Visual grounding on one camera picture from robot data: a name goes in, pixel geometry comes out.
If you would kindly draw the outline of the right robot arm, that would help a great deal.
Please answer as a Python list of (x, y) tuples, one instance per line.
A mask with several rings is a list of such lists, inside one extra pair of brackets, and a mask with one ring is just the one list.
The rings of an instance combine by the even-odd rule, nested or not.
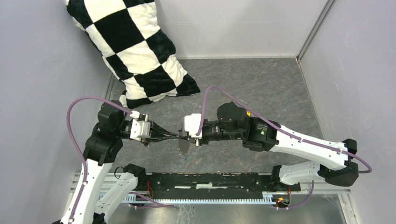
[(277, 122), (253, 117), (234, 102), (221, 105), (215, 121), (201, 118), (200, 113), (193, 113), (184, 116), (182, 122), (188, 140), (197, 145), (241, 140), (242, 146), (251, 151), (285, 153), (307, 160), (274, 166), (269, 183), (275, 190), (311, 181), (350, 187), (359, 177), (358, 164), (352, 161), (352, 155), (357, 153), (357, 142), (353, 139), (332, 142), (297, 133)]

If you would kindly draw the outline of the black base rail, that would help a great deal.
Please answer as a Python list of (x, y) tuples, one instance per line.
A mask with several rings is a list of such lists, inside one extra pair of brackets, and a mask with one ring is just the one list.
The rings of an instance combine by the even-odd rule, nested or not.
[(135, 191), (154, 192), (154, 199), (260, 199), (263, 192), (299, 192), (300, 184), (286, 185), (262, 173), (151, 173)]

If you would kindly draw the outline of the black white checkered blanket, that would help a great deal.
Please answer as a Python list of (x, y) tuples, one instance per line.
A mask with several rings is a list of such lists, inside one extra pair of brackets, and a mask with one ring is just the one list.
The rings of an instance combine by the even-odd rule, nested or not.
[(200, 93), (160, 28), (153, 0), (68, 0), (66, 10), (124, 84), (124, 107)]

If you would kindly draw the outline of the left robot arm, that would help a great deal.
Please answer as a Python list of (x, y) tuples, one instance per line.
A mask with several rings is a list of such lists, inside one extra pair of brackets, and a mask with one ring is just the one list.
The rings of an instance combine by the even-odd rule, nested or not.
[(82, 171), (71, 203), (58, 224), (107, 224), (124, 198), (134, 189), (141, 190), (147, 184), (145, 169), (129, 164), (110, 190), (99, 197), (103, 182), (112, 167), (117, 153), (123, 147), (123, 139), (137, 140), (148, 147), (150, 143), (180, 136), (169, 132), (148, 119), (148, 115), (130, 111), (116, 100), (103, 100), (98, 112), (98, 122), (82, 151), (72, 133), (70, 115), (78, 98), (69, 106), (67, 128), (80, 157)]

